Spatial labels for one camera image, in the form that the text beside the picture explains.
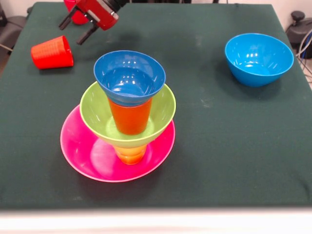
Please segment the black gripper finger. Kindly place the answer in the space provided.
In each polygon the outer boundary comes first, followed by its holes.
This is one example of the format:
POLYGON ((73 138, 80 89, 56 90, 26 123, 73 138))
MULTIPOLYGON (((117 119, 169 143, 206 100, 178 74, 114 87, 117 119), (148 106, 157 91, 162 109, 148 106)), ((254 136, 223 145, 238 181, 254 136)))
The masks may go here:
POLYGON ((64 30, 68 24, 71 22, 71 18, 72 16, 76 13, 76 11, 78 10, 78 8, 76 6, 74 6, 70 12, 68 13, 68 15, 63 19, 63 21, 59 24, 59 29, 60 30, 64 30))
POLYGON ((78 45, 82 45, 98 28, 98 23, 100 22, 100 18, 91 10, 88 10, 87 12, 83 12, 79 10, 88 20, 90 23, 92 23, 92 27, 83 33, 79 39, 76 41, 78 45))

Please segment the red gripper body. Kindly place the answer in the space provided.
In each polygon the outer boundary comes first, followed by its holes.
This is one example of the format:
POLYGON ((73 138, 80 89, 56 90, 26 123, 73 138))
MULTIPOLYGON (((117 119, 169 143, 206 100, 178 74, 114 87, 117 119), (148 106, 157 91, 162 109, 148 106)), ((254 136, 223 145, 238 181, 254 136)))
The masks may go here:
POLYGON ((112 28, 119 20, 108 0, 78 0, 77 7, 89 21, 104 31, 112 28))

